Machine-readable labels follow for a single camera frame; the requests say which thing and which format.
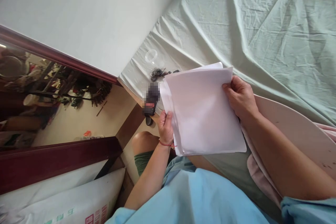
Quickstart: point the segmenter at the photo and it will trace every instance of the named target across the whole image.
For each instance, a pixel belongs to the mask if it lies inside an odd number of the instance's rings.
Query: white wall
[[[0,24],[119,76],[172,0],[0,0]]]

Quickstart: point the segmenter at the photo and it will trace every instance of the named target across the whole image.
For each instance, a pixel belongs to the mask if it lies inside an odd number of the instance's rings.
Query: light blue shirt
[[[285,197],[285,223],[336,223],[336,199]],[[111,223],[274,223],[233,183],[210,171],[174,170],[164,187],[139,210],[119,208]]]

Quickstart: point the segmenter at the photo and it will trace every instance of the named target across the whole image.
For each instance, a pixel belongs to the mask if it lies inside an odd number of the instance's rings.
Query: hand
[[[166,114],[166,111],[163,110],[160,119],[159,119],[159,134],[160,134],[160,141],[164,144],[172,144],[174,141],[173,136],[173,127],[172,127],[172,118],[173,113],[171,111]]]
[[[243,122],[259,113],[251,85],[238,76],[232,76],[231,84],[223,84],[231,108]]]

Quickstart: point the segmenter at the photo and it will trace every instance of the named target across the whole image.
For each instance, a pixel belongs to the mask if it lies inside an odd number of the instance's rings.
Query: green shorts
[[[152,151],[140,153],[134,156],[135,165],[136,165],[136,169],[138,170],[139,176],[141,176],[141,174],[144,172],[153,152],[154,151],[152,150]],[[167,165],[170,163],[171,160],[173,160],[174,157],[175,156],[172,154],[169,155]]]

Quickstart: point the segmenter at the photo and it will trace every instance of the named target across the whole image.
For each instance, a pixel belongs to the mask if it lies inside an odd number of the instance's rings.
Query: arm
[[[164,144],[172,144],[174,140],[172,117],[173,114],[171,112],[166,115],[166,112],[162,111],[160,115],[158,127],[160,141]],[[126,208],[138,210],[161,189],[169,153],[170,146],[157,145],[145,170],[126,201]]]
[[[233,76],[231,85],[223,89],[282,196],[301,200],[336,197],[336,181],[260,114],[249,84]]]

